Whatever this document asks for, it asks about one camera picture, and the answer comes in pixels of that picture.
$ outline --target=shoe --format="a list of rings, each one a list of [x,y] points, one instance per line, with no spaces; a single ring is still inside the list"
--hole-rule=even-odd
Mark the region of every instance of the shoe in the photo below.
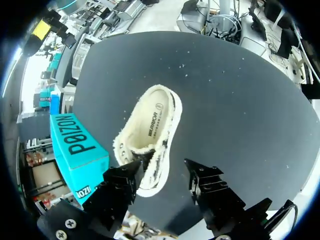
[[[141,197],[157,194],[166,184],[170,147],[181,113],[179,96],[165,86],[154,85],[141,96],[123,130],[114,139],[114,155],[120,166],[139,156],[150,159],[136,192]]]

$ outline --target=cable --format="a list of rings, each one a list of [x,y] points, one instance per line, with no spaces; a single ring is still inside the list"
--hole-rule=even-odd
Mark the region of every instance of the cable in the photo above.
[[[234,15],[235,16],[239,16],[239,9],[238,9],[238,12],[236,11],[236,0],[233,0],[233,8],[234,8]]]
[[[238,15],[237,15],[237,17],[239,17],[239,14],[240,14],[240,0],[238,1]]]
[[[301,47],[301,49],[302,49],[302,52],[303,52],[303,54],[304,54],[304,56],[305,56],[305,60],[306,60],[306,62],[307,62],[307,66],[311,69],[311,71],[313,72],[315,78],[316,78],[316,79],[318,80],[318,82],[320,83],[320,79],[319,79],[318,75],[316,74],[316,71],[315,71],[314,68],[312,67],[312,65],[311,65],[311,63],[310,63],[310,61],[309,61],[309,59],[308,59],[308,56],[307,56],[307,54],[306,54],[306,51],[305,51],[305,49],[304,49],[304,46],[302,45],[302,42],[301,42],[301,40],[300,40],[300,35],[299,35],[299,33],[298,33],[296,24],[295,24],[294,22],[292,22],[292,25],[293,25],[293,28],[294,28],[295,35],[296,35],[296,37],[298,38],[299,45],[300,45],[300,47]]]
[[[227,16],[224,16],[224,15],[213,15],[210,17],[210,22],[211,22],[211,19],[215,19],[215,18],[224,18],[224,19],[228,19],[235,27],[235,32],[234,34],[236,34],[238,32],[238,27],[237,27],[237,24],[232,21],[230,18],[228,18]]]
[[[296,222],[297,222],[297,218],[298,218],[298,206],[295,204],[292,204],[284,209],[282,209],[280,212],[276,213],[276,215],[274,215],[272,217],[272,219],[270,219],[269,221],[266,222],[266,224],[263,226],[264,228],[267,228],[271,223],[273,223],[281,214],[283,214],[286,211],[290,211],[292,208],[294,208],[294,219],[293,219],[293,224],[291,227],[291,231],[294,229]]]
[[[242,29],[241,23],[240,23],[240,21],[238,20],[237,17],[232,16],[232,15],[229,15],[229,14],[219,14],[219,16],[225,16],[225,17],[228,17],[228,18],[233,18],[234,20],[236,20],[236,21],[238,22],[238,24],[239,24],[239,26],[240,26],[240,30]]]
[[[249,15],[249,12],[247,11],[244,14],[242,14],[240,17],[238,17],[238,20],[241,19],[241,18],[244,18],[244,17],[246,17],[248,15]]]
[[[212,0],[215,4],[217,4],[218,5],[218,7],[220,8],[220,5],[215,1],[215,0]]]
[[[207,16],[205,16],[202,12],[200,12],[199,7],[196,7],[196,10],[197,10],[202,16],[204,16],[205,18],[207,18]]]

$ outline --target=black tabletop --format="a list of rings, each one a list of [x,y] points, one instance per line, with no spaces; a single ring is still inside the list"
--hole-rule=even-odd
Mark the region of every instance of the black tabletop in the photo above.
[[[73,61],[74,54],[78,46],[79,40],[83,34],[86,34],[88,32],[89,32],[89,27],[88,26],[83,27],[75,35],[74,38],[76,40],[76,43],[73,45],[73,47],[69,49],[66,46],[64,46],[61,59],[59,61],[59,65],[55,74],[55,80],[57,81],[57,84],[59,84],[59,86],[63,88],[68,84],[68,82],[72,77],[72,61]]]
[[[109,152],[138,97],[162,84],[182,101],[170,173],[153,197],[129,210],[151,226],[181,234],[201,218],[188,191],[184,158],[217,166],[251,207],[272,210],[305,184],[320,147],[318,117],[280,70],[235,44],[192,33],[145,32],[95,44],[78,80],[74,113]]]

